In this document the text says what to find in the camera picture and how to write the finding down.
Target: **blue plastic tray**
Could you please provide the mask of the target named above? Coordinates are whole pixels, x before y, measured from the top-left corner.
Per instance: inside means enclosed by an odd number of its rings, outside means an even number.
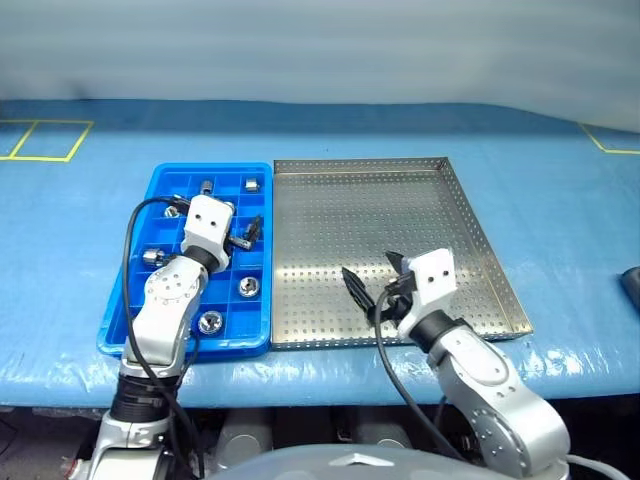
[[[260,190],[249,193],[244,189],[247,178],[256,178]],[[200,192],[203,180],[213,182],[213,196],[230,201],[236,207],[231,224],[232,234],[242,236],[256,215],[262,215],[262,234],[253,250],[233,249],[229,267],[212,275],[202,294],[200,308],[191,321],[192,331],[198,332],[197,321],[202,312],[217,310],[224,316],[224,327],[216,335],[200,335],[199,358],[246,357],[264,353],[271,338],[271,242],[273,231],[271,167],[262,163],[170,163],[156,168],[146,198],[179,194],[191,198]],[[144,283],[154,268],[142,262],[147,248],[160,248],[166,254],[179,253],[184,238],[186,217],[165,218],[166,205],[148,206],[138,218],[134,232],[129,285],[131,310],[134,315],[144,302]],[[260,280],[260,292],[246,299],[238,293],[241,278],[253,276]],[[119,357],[127,338],[127,325],[122,302],[122,272],[111,291],[107,310],[98,333],[98,349]],[[193,351],[189,342],[187,354]]]

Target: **blue tablecloth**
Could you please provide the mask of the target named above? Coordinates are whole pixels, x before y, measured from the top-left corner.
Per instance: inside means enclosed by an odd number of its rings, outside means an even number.
[[[640,265],[640,156],[599,150],[575,123],[474,105],[0,108],[0,120],[95,122],[70,163],[0,161],[0,404],[110,404],[118,365],[96,351],[96,332],[127,219],[156,165],[287,158],[448,156],[535,327],[501,344],[526,383],[549,398],[640,391],[640,315],[618,282]],[[56,143],[64,135],[36,133],[29,154],[64,150]],[[0,150],[10,137],[0,124]],[[640,143],[607,132],[617,139]],[[389,354],[419,402],[438,400],[417,348]],[[180,399],[199,407],[401,403],[373,348],[198,364]]]

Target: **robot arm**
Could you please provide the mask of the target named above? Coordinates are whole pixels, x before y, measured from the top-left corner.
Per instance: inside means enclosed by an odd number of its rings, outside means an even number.
[[[428,354],[442,390],[478,438],[486,465],[513,478],[566,478],[569,435],[560,416],[522,383],[501,350],[445,313],[456,291],[451,252],[387,256],[399,277],[386,287],[396,297],[383,318],[397,320],[398,335]],[[363,285],[352,272],[343,275],[370,318],[373,301]]]
[[[171,421],[166,394],[175,398],[180,387],[191,318],[209,275],[228,266],[230,245],[250,249],[260,230],[256,217],[250,238],[231,237],[233,206],[207,195],[195,196],[185,213],[182,254],[149,276],[144,305],[133,322],[140,353],[164,391],[147,375],[128,339],[93,458],[77,465],[70,479],[161,479],[171,468],[172,452],[165,448]]]

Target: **stainless steel tray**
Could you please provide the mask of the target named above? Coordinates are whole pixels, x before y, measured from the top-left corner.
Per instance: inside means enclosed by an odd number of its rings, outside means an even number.
[[[394,276],[385,250],[453,250],[449,314],[483,337],[531,332],[520,303],[446,158],[275,162],[274,348],[373,343],[341,267],[374,298]],[[383,324],[387,343],[395,329]]]

